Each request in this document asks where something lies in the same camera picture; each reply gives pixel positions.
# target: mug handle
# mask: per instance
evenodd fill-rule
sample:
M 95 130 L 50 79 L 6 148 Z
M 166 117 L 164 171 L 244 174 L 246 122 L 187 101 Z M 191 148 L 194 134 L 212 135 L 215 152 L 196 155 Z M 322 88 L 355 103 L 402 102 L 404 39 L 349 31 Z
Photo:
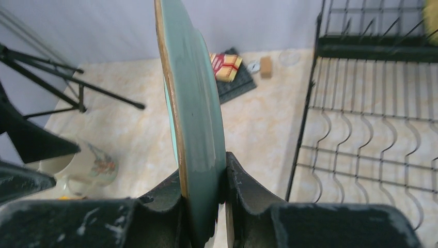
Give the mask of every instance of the mug handle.
M 71 189 L 70 187 L 70 180 L 73 181 L 78 181 L 80 183 L 86 184 L 88 185 L 87 188 L 84 190 L 84 192 L 75 192 L 74 190 Z M 86 197 L 89 195 L 89 193 L 96 187 L 97 182 L 96 181 L 92 181 L 91 183 L 89 183 L 88 181 L 85 180 L 79 180 L 77 178 L 72 178 L 72 175 L 66 175 L 62 178 L 62 182 L 64 183 L 64 185 L 62 186 L 62 189 L 64 191 L 67 191 L 68 193 L 75 195 L 77 197 Z

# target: red and yellow package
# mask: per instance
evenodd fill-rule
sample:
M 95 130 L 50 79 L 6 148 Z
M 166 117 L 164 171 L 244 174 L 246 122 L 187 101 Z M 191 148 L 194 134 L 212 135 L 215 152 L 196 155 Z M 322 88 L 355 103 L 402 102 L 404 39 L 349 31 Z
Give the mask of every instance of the red and yellow package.
M 242 58 L 238 55 L 220 53 L 211 53 L 210 60 L 216 79 L 225 82 L 234 80 L 242 63 Z

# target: black stand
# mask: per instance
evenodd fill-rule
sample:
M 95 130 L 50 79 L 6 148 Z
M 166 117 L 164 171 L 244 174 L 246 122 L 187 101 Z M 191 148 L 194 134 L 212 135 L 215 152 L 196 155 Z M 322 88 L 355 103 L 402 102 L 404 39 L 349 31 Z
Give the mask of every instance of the black stand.
M 82 80 L 76 79 L 73 76 L 70 76 L 68 74 L 62 73 L 60 71 L 58 71 L 58 68 L 62 68 L 65 70 L 69 70 L 72 72 L 79 72 L 80 74 L 84 73 L 83 70 L 81 69 L 75 69 L 66 65 L 62 65 L 62 64 L 58 64 L 55 63 L 49 59 L 43 59 L 43 58 L 39 58 L 39 57 L 35 57 L 35 56 L 31 56 L 28 54 L 24 54 L 21 52 L 17 52 L 14 50 L 10 50 L 8 49 L 6 46 L 4 46 L 3 44 L 0 43 L 0 61 L 3 62 L 5 65 L 7 65 L 8 67 L 12 68 L 13 70 L 15 70 L 16 72 L 22 74 L 23 76 L 25 76 L 26 78 L 32 80 L 33 82 L 37 83 L 39 86 L 43 87 L 44 89 L 48 90 L 50 93 L 56 95 L 57 97 L 63 99 L 65 102 L 69 103 L 72 107 L 71 108 L 64 108 L 61 110 L 54 110 L 54 111 L 46 111 L 46 112 L 40 112 L 40 113 L 35 113 L 35 114 L 30 114 L 30 115 L 25 115 L 24 118 L 28 119 L 31 117 L 36 117 L 36 116 L 41 116 L 41 115 L 49 115 L 49 114 L 55 114 L 55 113 L 60 113 L 60 112 L 65 112 L 65 111 L 70 111 L 70 110 L 79 110 L 81 113 L 85 112 L 87 110 L 87 108 L 84 106 L 84 87 L 87 87 L 89 89 L 92 89 L 94 91 L 97 91 L 99 93 L 105 94 L 109 97 L 115 98 L 119 101 L 125 102 L 127 104 L 130 104 L 140 110 L 144 110 L 145 109 L 145 105 L 139 102 L 134 102 L 131 101 L 129 99 L 123 98 L 119 95 L 116 95 L 114 93 L 111 93 L 109 91 L 106 91 L 102 88 L 96 87 L 94 85 L 88 84 Z M 79 95 L 77 95 L 75 93 L 75 91 L 70 88 L 75 96 L 78 98 L 78 102 L 76 102 L 75 100 L 71 99 L 70 97 L 66 96 L 63 92 L 59 91 L 58 89 L 56 89 L 55 87 L 53 87 L 52 85 L 48 84 L 46 81 L 44 81 L 43 79 L 41 79 L 40 77 L 36 76 L 35 74 L 33 74 L 32 72 L 30 72 L 29 70 L 27 70 L 26 68 L 22 67 L 21 65 L 19 65 L 17 62 L 21 62 L 23 64 L 35 67 L 37 69 L 40 69 L 42 71 L 48 72 L 52 75 L 61 77 L 62 79 L 64 79 L 64 81 L 66 82 L 67 86 L 70 87 L 70 85 L 68 84 L 67 81 L 71 81 L 74 83 L 77 83 L 79 85 Z

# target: wire rack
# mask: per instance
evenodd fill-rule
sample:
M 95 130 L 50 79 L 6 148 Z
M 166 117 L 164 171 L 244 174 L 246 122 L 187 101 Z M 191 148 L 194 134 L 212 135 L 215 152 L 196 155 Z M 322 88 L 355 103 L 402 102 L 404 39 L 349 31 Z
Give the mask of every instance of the wire rack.
M 438 233 L 438 47 L 423 1 L 324 1 L 286 200 L 383 203 Z

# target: white mug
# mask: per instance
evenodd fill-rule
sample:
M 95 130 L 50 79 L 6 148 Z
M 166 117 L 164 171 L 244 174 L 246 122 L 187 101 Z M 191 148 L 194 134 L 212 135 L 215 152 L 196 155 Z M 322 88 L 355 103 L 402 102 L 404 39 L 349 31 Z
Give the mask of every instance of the white mug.
M 109 185 L 117 176 L 118 166 L 104 151 L 74 136 L 61 135 L 79 145 L 81 151 L 27 164 L 28 167 L 54 176 L 56 198 L 84 198 L 95 189 Z

